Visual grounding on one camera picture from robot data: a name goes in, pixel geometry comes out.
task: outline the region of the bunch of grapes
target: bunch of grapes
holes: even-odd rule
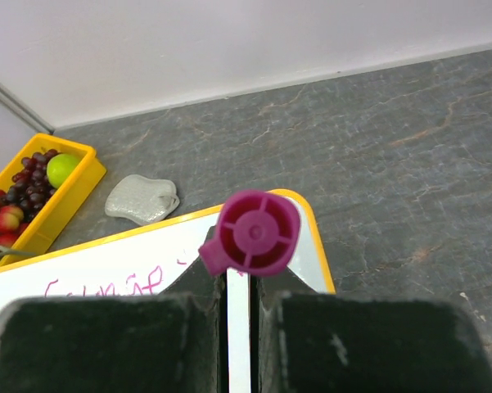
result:
[[[30,223],[51,198],[56,189],[47,179],[47,163],[59,153],[55,149],[45,154],[36,152],[22,158],[24,168],[11,180],[14,183],[7,192],[0,190],[0,207],[18,206],[25,214],[24,222]]]

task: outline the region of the yellow basket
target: yellow basket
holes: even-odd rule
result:
[[[13,184],[12,176],[24,168],[21,164],[23,157],[31,157],[36,151],[44,153],[50,149],[81,157],[81,160],[12,247],[36,255],[47,251],[106,173],[106,168],[98,160],[97,152],[92,147],[37,133],[0,173],[0,189],[7,192]],[[0,260],[0,266],[27,258],[6,255]]]

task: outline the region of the yellow whiteboard frame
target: yellow whiteboard frame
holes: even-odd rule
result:
[[[304,209],[306,218],[309,222],[309,226],[310,226],[309,229],[311,231],[311,235],[313,236],[314,245],[315,245],[315,248],[317,249],[318,261],[320,262],[320,268],[322,269],[322,274],[324,277],[324,282],[326,283],[326,288],[330,293],[332,293],[332,294],[336,293],[335,284],[333,283],[333,277],[331,275],[331,271],[329,270],[329,264],[327,263],[326,252],[324,251],[322,239],[320,238],[320,233],[318,232],[317,220],[314,217],[314,212],[313,212],[313,209],[311,208],[311,205],[307,202],[307,200],[305,200],[305,198],[303,196],[301,196],[299,193],[294,192],[292,190],[286,190],[286,189],[279,188],[276,190],[272,190],[270,192],[273,194],[280,195],[282,197],[289,197],[293,201],[296,201]],[[154,231],[156,229],[169,227],[170,225],[183,223],[183,222],[189,221],[191,219],[199,219],[200,217],[205,217],[207,215],[212,215],[214,213],[218,213],[222,209],[222,206],[223,205],[217,205],[217,206],[209,207],[207,209],[198,210],[198,211],[195,211],[193,213],[188,213],[186,215],[181,215],[179,217],[167,219],[165,221],[161,221],[161,222],[156,223],[156,224],[150,224],[150,225],[146,225],[144,227],[131,229],[131,230],[126,231],[126,232],[117,233],[115,235],[110,235],[108,237],[103,237],[101,239],[93,240],[93,241],[90,241],[87,243],[82,243],[82,244],[78,244],[76,246],[64,248],[62,250],[53,251],[53,252],[50,252],[49,254],[44,254],[41,256],[35,256],[34,258],[29,258],[28,260],[22,260],[21,262],[16,262],[14,264],[8,264],[6,266],[0,267],[0,273],[6,272],[7,270],[18,269],[18,268],[27,266],[29,264],[36,264],[38,262],[42,262],[44,260],[55,258],[57,256],[70,254],[72,252],[85,250],[85,249],[95,247],[95,246],[100,246],[101,244],[116,242],[117,240],[125,239],[126,237],[131,237],[131,236],[139,235],[141,233]]]

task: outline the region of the whiteboard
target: whiteboard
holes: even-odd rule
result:
[[[295,192],[275,190],[300,213],[290,269],[315,291],[333,292],[313,211]],[[155,295],[198,256],[221,206],[119,233],[0,268],[0,311],[16,299],[39,296]]]

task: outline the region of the pink handwriting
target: pink handwriting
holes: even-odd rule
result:
[[[126,295],[134,296],[134,295],[144,295],[149,293],[150,295],[155,295],[159,293],[159,291],[153,291],[153,288],[158,287],[162,283],[162,268],[157,265],[148,275],[147,275],[147,283],[144,284],[143,287],[137,282],[137,275],[135,273],[130,274],[126,280],[126,286],[129,286],[130,283],[133,284],[133,292],[128,292]],[[53,286],[58,284],[58,279],[51,281],[47,287],[45,292],[43,293],[44,297],[50,296],[50,290]],[[77,296],[86,296],[88,289],[85,285],[82,286],[83,290],[81,294],[77,294]],[[115,284],[113,282],[109,282],[106,287],[100,285],[96,291],[93,291],[95,296],[116,296],[120,295],[120,293],[116,290]],[[73,292],[68,292],[66,296],[74,296]]]

